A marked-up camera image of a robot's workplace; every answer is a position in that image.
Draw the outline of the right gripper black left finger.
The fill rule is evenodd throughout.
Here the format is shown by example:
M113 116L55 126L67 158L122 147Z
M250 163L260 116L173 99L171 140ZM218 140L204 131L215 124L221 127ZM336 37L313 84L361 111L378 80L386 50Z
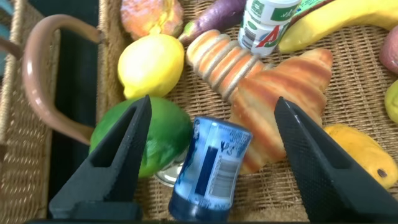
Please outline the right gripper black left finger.
M145 96L131 104L49 203L54 219L140 220L133 201L151 120Z

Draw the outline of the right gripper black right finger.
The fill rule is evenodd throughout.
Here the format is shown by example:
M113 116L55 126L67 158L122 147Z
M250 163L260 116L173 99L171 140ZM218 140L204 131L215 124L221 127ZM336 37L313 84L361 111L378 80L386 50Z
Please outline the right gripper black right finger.
M311 222L397 222L397 200L299 106L280 97L274 116Z

